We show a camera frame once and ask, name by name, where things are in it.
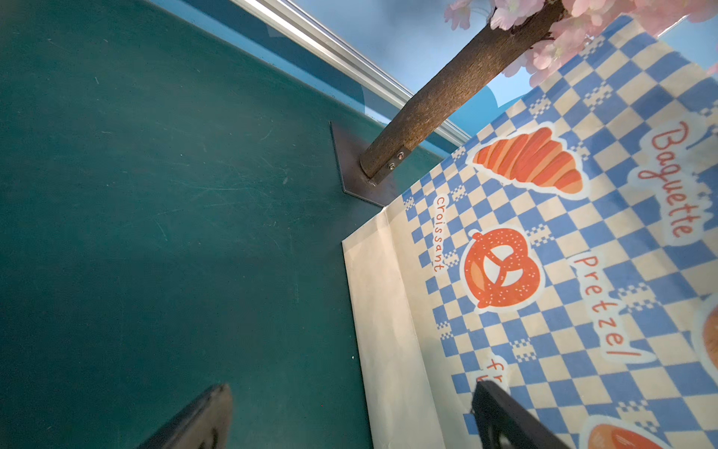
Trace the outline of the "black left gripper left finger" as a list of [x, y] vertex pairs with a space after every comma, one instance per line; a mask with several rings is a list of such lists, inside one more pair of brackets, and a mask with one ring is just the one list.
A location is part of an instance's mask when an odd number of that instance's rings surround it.
[[212, 385], [147, 440], [141, 449], [226, 448], [232, 423], [233, 397], [228, 384]]

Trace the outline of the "blue checkered paper bag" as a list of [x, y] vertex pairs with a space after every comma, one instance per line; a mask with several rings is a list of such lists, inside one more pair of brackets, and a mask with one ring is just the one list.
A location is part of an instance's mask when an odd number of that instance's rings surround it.
[[377, 448], [717, 445], [717, 83], [622, 17], [343, 243]]

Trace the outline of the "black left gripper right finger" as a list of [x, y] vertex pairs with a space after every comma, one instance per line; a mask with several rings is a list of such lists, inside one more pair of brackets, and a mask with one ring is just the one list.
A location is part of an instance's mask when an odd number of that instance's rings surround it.
[[471, 413], [482, 448], [568, 449], [538, 418], [494, 382], [476, 383]]

